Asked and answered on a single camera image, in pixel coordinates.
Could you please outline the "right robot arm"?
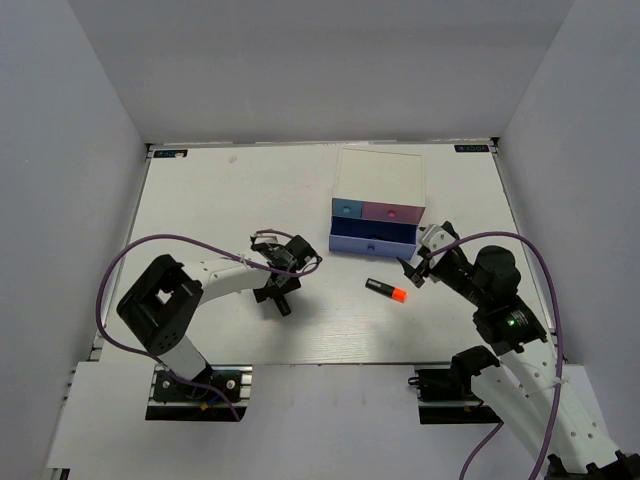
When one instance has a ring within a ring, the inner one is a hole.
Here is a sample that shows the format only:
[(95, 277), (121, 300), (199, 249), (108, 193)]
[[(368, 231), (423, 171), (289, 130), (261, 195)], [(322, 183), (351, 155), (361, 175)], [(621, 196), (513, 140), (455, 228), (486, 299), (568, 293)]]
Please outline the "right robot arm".
[(441, 282), (475, 307), (483, 340), (453, 356), (453, 390), (477, 397), (534, 460), (532, 478), (636, 479), (638, 454), (625, 454), (584, 407), (563, 373), (563, 342), (551, 338), (518, 294), (514, 255), (489, 245), (469, 261), (450, 223), (419, 236), (420, 263), (402, 265), (416, 286)]

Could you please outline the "blue small drawer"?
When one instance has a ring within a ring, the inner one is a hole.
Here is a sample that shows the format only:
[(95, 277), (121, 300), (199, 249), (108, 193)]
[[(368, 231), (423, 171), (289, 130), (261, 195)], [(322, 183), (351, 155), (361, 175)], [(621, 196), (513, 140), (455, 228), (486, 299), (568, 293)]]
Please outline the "blue small drawer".
[(363, 202), (351, 199), (332, 199), (332, 215), (344, 218), (359, 219), (362, 215)]

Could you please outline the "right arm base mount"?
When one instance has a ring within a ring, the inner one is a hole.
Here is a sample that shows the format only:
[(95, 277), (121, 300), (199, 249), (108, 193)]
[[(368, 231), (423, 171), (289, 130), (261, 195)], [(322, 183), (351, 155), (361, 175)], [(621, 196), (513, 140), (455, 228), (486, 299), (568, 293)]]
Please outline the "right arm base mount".
[(448, 368), (416, 368), (407, 380), (415, 390), (421, 425), (497, 424), (499, 417), (474, 394), (465, 392)]

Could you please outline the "pink drawer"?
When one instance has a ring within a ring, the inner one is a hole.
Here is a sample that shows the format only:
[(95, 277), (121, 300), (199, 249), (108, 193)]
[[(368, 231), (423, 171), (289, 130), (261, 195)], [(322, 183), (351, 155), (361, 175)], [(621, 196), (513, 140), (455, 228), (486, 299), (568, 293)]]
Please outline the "pink drawer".
[(364, 220), (417, 225), (424, 214), (424, 206), (364, 202), (361, 218)]

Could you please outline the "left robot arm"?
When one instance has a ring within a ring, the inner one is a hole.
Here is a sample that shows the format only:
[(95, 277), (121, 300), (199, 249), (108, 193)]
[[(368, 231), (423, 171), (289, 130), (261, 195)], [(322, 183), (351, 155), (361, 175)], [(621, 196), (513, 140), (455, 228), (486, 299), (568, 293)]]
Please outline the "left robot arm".
[(177, 376), (177, 387), (188, 398), (199, 399), (211, 387), (213, 370), (187, 336), (202, 304), (251, 291), (255, 301), (272, 301), (282, 316), (291, 313), (286, 295), (301, 287), (300, 278), (322, 261), (299, 235), (284, 244), (275, 231), (259, 231), (250, 249), (223, 253), (219, 259), (192, 265), (171, 255), (154, 259), (124, 294), (116, 307), (119, 317), (143, 347)]

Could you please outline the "pink highlighter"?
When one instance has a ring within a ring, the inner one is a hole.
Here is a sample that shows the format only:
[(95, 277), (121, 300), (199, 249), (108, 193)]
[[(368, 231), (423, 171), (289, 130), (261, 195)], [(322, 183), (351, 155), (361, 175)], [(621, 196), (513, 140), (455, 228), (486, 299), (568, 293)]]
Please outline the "pink highlighter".
[(291, 314), (291, 308), (284, 297), (278, 297), (274, 300), (279, 313), (286, 317)]

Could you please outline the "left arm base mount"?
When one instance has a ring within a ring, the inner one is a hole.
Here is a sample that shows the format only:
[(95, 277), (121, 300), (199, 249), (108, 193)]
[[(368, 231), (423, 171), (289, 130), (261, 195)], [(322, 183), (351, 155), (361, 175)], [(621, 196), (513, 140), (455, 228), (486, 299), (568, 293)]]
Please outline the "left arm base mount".
[(214, 367), (209, 383), (226, 395), (238, 415), (218, 393), (184, 385), (164, 369), (155, 368), (146, 407), (147, 421), (236, 422), (249, 404), (253, 368), (251, 366)]

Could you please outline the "green highlighter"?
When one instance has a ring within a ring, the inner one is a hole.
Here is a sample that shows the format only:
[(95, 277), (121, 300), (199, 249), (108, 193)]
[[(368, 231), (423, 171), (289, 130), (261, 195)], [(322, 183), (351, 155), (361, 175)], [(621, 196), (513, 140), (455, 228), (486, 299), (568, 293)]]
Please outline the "green highlighter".
[(379, 232), (366, 234), (364, 235), (364, 238), (377, 241), (396, 242), (394, 236), (380, 234)]

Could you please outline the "orange highlighter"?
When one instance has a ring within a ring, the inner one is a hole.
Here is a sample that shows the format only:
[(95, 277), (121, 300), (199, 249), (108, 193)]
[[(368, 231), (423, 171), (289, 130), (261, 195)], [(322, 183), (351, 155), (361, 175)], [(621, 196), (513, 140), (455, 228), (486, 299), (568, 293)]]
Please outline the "orange highlighter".
[(407, 292), (398, 287), (386, 284), (379, 280), (368, 278), (365, 282), (365, 287), (371, 291), (374, 291), (380, 295), (391, 298), (394, 301), (404, 303), (407, 298)]

